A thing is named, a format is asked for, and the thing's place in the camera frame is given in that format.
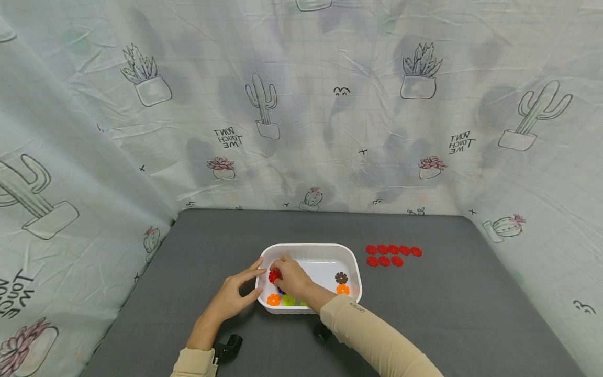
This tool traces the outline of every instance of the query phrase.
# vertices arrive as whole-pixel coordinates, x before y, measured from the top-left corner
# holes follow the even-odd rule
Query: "succulent drawing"
[[[0,161],[0,207],[21,204],[34,216],[23,229],[41,239],[51,239],[80,214],[66,201],[54,206],[48,203],[40,192],[50,184],[50,173],[27,154],[21,155],[21,161],[33,173],[34,179],[27,180],[12,166]]]
[[[319,189],[319,187],[313,187],[308,191],[304,200],[300,202],[300,209],[309,212],[318,211],[318,208],[320,208],[318,207],[318,204],[323,199],[323,195],[318,192]]]
[[[157,73],[157,63],[153,56],[143,56],[138,47],[126,46],[124,57],[128,67],[121,68],[121,74],[134,84],[138,98],[144,106],[151,107],[155,104],[172,99],[172,90],[165,80]]]
[[[405,100],[420,98],[429,100],[435,95],[435,77],[434,75],[440,69],[442,61],[434,56],[434,44],[418,44],[413,58],[404,57],[402,59],[402,68],[404,69],[404,79],[400,96]]]
[[[266,96],[266,90],[264,89],[262,79],[258,74],[253,74],[251,76],[251,82],[253,83],[253,89],[250,85],[245,85],[245,90],[247,91],[247,96],[249,97],[251,104],[260,110],[260,118],[262,120],[256,121],[257,131],[265,138],[275,140],[280,139],[279,125],[270,122],[270,113],[268,112],[277,105],[277,96],[274,85],[270,84],[268,86],[268,91],[270,92],[269,99]]]
[[[486,234],[490,237],[493,242],[503,242],[502,237],[515,237],[523,232],[522,224],[526,221],[520,215],[513,215],[513,217],[503,217],[492,223],[486,221],[483,224]]]
[[[0,346],[0,377],[31,376],[40,368],[58,337],[46,317],[22,327]]]
[[[228,161],[222,157],[214,157],[211,161],[207,161],[207,167],[213,171],[213,176],[217,179],[231,179],[235,177],[235,162]]]
[[[435,58],[433,42],[429,46],[427,43],[424,45],[419,43],[414,58],[405,57],[402,60],[402,68],[407,75],[433,77],[440,69],[443,60],[440,59],[438,62]]]
[[[554,105],[555,97],[559,91],[559,81],[548,83],[534,100],[534,91],[524,94],[519,102],[517,111],[523,117],[516,130],[505,130],[498,142],[499,147],[525,151],[532,146],[537,135],[530,133],[537,121],[547,121],[560,116],[569,106],[573,96],[565,95]]]
[[[428,179],[439,176],[448,165],[445,165],[438,156],[429,156],[426,159],[421,160],[418,167],[421,168],[418,175],[419,178]]]
[[[143,243],[145,246],[145,251],[147,252],[145,259],[147,263],[149,263],[153,257],[153,253],[155,250],[157,250],[157,246],[159,245],[159,228],[153,226],[149,227],[149,229],[147,229],[145,232],[145,239]]]
[[[123,52],[130,67],[122,68],[120,71],[128,81],[136,85],[158,76],[157,63],[155,63],[154,57],[151,56],[150,59],[144,57],[133,43],[131,46],[126,46]]]

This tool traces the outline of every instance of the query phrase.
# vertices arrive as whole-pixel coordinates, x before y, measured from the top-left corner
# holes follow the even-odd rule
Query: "right hand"
[[[315,285],[299,263],[287,254],[272,263],[270,271],[275,269],[280,271],[282,279],[276,279],[274,283],[295,299],[304,300],[304,293]]]

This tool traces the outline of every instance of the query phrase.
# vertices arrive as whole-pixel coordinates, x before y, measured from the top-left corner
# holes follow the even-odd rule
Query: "gray table surface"
[[[186,210],[169,232],[84,371],[84,377],[168,377],[195,319],[224,278],[277,243],[340,243],[356,255],[361,304],[398,329],[446,377],[584,376],[462,217]],[[418,246],[404,266],[369,267],[367,244]],[[253,281],[245,287],[253,289]],[[220,377],[377,376],[316,315],[274,315],[259,304],[219,334],[243,337]]]

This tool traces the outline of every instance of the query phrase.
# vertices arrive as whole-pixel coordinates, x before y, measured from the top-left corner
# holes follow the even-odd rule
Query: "sleeve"
[[[381,377],[442,377],[427,356],[400,332],[345,295],[326,303],[320,309],[320,320]]]
[[[213,362],[214,353],[213,348],[209,351],[181,350],[170,377],[215,377],[218,365]]]

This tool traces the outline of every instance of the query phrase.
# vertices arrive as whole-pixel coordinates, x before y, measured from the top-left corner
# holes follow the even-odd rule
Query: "fabric backdrop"
[[[465,216],[601,376],[602,10],[3,1],[0,376],[77,376],[186,208]]]

